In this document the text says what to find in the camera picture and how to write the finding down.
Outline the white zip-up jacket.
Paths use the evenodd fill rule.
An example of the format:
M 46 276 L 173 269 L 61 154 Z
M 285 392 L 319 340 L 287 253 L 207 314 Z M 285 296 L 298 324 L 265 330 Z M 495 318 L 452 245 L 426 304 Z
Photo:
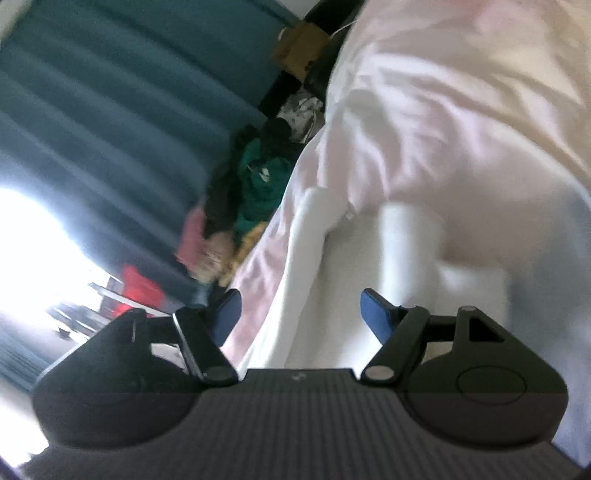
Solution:
M 386 203 L 353 214 L 334 192 L 310 188 L 297 206 L 287 261 L 242 368 L 362 371 L 381 344 L 361 315 L 370 288 L 394 306 L 454 315 L 476 306 L 507 325 L 508 275 L 443 259 L 444 222 L 419 206 Z

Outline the dark green clothes pile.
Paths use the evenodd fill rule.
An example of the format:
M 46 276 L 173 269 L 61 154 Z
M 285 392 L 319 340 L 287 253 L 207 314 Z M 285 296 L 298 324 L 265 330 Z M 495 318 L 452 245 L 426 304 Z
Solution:
M 204 200 L 204 237 L 228 231 L 239 244 L 280 206 L 303 151 L 283 118 L 246 126 L 233 136 L 228 160 L 213 174 Z

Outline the red cloth on stand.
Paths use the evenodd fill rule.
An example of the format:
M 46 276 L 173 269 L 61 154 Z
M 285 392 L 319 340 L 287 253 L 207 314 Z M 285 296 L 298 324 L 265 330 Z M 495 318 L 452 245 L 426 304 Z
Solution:
M 134 266 L 125 264 L 122 273 L 122 295 L 151 308 L 160 309 L 165 299 L 161 287 L 143 276 Z

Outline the window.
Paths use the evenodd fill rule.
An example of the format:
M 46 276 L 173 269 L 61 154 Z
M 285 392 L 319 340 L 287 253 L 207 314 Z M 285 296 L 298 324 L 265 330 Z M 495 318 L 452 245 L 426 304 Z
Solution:
M 100 308 L 110 275 L 90 260 L 41 203 L 1 188 L 1 314 L 36 321 L 62 304 Z

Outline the pink garment in pile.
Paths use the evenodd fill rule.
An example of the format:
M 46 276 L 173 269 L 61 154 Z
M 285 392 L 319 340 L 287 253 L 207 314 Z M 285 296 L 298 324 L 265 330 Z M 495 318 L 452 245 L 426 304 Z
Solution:
M 192 208 L 185 217 L 175 257 L 187 271 L 197 265 L 202 250 L 204 250 L 205 222 L 204 209 L 200 206 Z

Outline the pastel pink blue duvet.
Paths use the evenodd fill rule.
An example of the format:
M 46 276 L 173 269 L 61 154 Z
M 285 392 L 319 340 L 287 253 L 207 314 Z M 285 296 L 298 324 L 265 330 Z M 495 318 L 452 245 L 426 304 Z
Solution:
M 310 188 L 369 214 L 419 206 L 448 263 L 508 275 L 507 325 L 565 379 L 555 440 L 590 462 L 590 5 L 370 1 L 332 71 L 325 126 L 235 276 L 242 368 L 270 311 Z

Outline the teal curtain right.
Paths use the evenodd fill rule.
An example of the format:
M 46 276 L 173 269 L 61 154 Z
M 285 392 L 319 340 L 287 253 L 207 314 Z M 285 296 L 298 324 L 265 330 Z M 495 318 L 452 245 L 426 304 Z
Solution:
M 187 301 L 186 214 L 263 122 L 273 1 L 36 1 L 1 46 L 1 182 L 43 202 L 86 254 Z

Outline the brown cardboard box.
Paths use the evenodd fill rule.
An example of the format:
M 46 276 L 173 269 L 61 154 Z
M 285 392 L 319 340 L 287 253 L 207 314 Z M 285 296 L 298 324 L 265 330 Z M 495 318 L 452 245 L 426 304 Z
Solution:
M 304 82 L 311 65 L 322 55 L 331 36 L 320 27 L 308 22 L 298 22 L 280 32 L 273 50 L 273 62 L 281 70 Z

